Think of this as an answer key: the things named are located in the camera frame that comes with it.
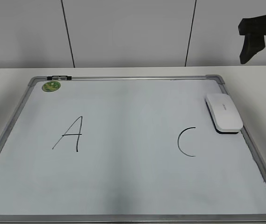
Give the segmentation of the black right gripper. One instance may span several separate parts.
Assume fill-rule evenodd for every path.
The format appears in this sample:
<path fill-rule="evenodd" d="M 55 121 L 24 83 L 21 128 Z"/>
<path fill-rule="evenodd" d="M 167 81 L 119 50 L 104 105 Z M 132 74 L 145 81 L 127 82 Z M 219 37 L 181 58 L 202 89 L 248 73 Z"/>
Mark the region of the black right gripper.
<path fill-rule="evenodd" d="M 266 46 L 266 15 L 243 18 L 238 25 L 238 31 L 240 35 L 244 35 L 240 63 L 246 64 Z"/>

